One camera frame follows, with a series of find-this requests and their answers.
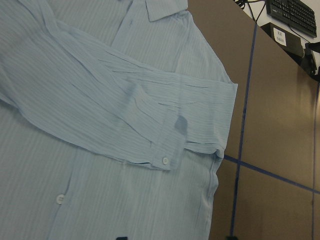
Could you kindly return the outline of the light blue button-up shirt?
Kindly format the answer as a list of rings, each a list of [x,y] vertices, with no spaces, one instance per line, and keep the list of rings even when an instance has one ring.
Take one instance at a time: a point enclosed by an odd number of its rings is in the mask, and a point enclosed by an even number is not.
[[[208,239],[237,87],[186,0],[1,1],[1,239]]]

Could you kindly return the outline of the black box with white label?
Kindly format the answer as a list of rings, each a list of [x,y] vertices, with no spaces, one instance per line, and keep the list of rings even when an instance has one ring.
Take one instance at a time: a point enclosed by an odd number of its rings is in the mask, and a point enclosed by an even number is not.
[[[298,36],[271,22],[262,25],[261,29],[264,30],[284,51],[300,58],[304,56],[304,49],[302,47],[301,39]]]

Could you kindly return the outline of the black computer keyboard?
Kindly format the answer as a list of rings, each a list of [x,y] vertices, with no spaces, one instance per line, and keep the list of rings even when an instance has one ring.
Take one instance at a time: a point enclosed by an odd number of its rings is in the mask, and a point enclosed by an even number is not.
[[[272,18],[312,37],[317,37],[315,12],[300,0],[266,0],[266,12]]]

